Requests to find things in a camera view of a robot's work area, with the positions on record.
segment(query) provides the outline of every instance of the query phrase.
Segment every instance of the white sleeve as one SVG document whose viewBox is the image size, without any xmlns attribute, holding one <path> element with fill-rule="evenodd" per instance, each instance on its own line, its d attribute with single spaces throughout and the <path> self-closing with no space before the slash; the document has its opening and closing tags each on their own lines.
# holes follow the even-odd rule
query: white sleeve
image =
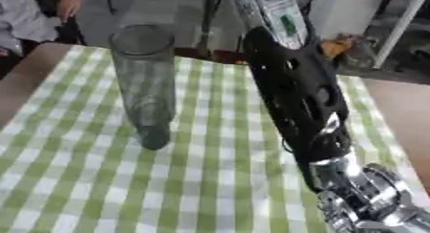
<svg viewBox="0 0 430 233">
<path fill-rule="evenodd" d="M 49 24 L 35 0 L 0 0 L 0 3 L 3 19 L 11 25 L 14 37 L 37 42 L 57 38 L 55 28 Z"/>
</svg>

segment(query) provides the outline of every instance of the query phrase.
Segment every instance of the tablecloth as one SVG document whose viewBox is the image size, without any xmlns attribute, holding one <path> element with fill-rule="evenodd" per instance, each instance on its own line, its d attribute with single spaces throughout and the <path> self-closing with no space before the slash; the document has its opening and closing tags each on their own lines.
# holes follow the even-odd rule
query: tablecloth
<svg viewBox="0 0 430 233">
<path fill-rule="evenodd" d="M 325 232 L 245 66 L 176 58 L 177 116 L 139 145 L 109 50 L 73 47 L 0 133 L 0 232 Z M 340 77 L 362 162 L 426 196 L 359 78 Z"/>
</svg>

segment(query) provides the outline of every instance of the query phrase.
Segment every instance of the person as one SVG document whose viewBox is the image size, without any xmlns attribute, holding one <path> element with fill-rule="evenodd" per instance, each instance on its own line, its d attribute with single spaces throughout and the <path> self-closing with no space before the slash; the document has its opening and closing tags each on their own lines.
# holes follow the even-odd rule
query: person
<svg viewBox="0 0 430 233">
<path fill-rule="evenodd" d="M 81 0 L 0 0 L 0 79 L 40 43 L 84 44 L 75 18 L 80 6 Z"/>
</svg>

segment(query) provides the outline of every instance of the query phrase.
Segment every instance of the robotic hand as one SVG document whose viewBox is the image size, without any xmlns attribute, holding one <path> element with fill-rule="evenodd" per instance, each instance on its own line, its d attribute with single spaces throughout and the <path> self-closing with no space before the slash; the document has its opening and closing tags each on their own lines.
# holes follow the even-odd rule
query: robotic hand
<svg viewBox="0 0 430 233">
<path fill-rule="evenodd" d="M 430 214 L 381 165 L 361 167 L 333 68 L 296 0 L 233 0 L 261 96 L 336 232 L 430 232 Z"/>
</svg>

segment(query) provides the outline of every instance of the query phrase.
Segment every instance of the glass rim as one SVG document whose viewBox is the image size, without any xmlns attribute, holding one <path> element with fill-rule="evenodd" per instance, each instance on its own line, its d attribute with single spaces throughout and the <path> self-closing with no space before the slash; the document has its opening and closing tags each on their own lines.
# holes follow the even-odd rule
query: glass rim
<svg viewBox="0 0 430 233">
<path fill-rule="evenodd" d="M 154 51 L 149 52 L 149 53 L 124 52 L 123 50 L 120 50 L 117 48 L 116 43 L 115 43 L 115 38 L 117 38 L 117 36 L 120 35 L 120 32 L 122 30 L 132 28 L 132 27 L 156 27 L 156 28 L 160 29 L 161 31 L 163 31 L 167 35 L 168 42 L 166 43 L 165 46 L 162 46 L 160 49 L 154 50 Z M 156 55 L 158 53 L 164 52 L 168 48 L 172 47 L 172 45 L 175 43 L 175 36 L 172 35 L 172 33 L 167 32 L 165 29 L 163 29 L 161 26 L 159 26 L 159 24 L 155 24 L 155 23 L 130 24 L 130 25 L 122 26 L 117 32 L 111 34 L 109 36 L 108 43 L 109 43 L 110 49 L 114 50 L 116 53 L 119 53 L 119 54 L 122 54 L 122 55 L 125 55 L 128 57 L 148 57 L 148 56 L 152 56 L 152 55 Z"/>
</svg>

